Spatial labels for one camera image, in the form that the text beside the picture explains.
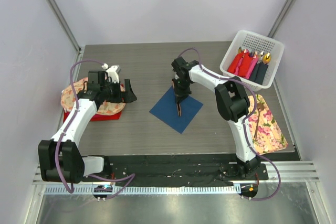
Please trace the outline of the blue paper napkin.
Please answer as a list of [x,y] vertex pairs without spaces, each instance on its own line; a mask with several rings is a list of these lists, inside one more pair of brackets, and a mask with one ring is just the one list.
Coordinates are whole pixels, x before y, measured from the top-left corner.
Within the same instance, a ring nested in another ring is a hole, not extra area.
[[187,97],[181,103],[182,113],[181,116],[179,116],[175,103],[174,90],[173,87],[170,87],[150,110],[150,113],[182,134],[202,106],[203,104],[193,97]]

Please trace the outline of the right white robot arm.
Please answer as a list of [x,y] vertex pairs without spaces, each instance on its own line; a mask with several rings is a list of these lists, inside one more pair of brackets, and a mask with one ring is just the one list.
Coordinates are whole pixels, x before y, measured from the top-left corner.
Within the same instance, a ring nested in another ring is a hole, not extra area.
[[250,101],[241,80],[238,77],[221,76],[198,61],[186,62],[183,57],[174,59],[172,69],[175,72],[172,83],[178,115],[182,115],[182,101],[192,93],[192,83],[198,83],[214,92],[217,110],[228,122],[234,137],[237,176],[250,179],[260,167],[260,158],[252,146],[252,136],[246,119]]

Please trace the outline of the rose gold spoon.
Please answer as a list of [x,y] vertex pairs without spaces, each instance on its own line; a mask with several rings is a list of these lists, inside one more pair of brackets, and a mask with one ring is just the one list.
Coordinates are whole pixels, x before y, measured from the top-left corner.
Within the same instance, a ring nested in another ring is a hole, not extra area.
[[258,102],[257,104],[257,111],[258,111],[258,118],[257,118],[257,123],[256,123],[256,128],[255,128],[255,133],[254,133],[254,140],[257,139],[257,135],[258,135],[258,127],[259,127],[259,121],[260,121],[260,115],[262,110],[264,109],[264,104],[261,102]]

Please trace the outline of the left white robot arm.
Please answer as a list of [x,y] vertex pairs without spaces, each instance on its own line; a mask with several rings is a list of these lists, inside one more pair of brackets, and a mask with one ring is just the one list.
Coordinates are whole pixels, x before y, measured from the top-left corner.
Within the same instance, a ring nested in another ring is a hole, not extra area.
[[77,184],[83,177],[94,174],[98,180],[107,181],[112,169],[106,158],[82,156],[78,150],[80,139],[104,102],[119,104],[136,100],[129,79],[121,84],[116,75],[107,71],[90,71],[62,127],[50,140],[42,140],[38,145],[42,180]]

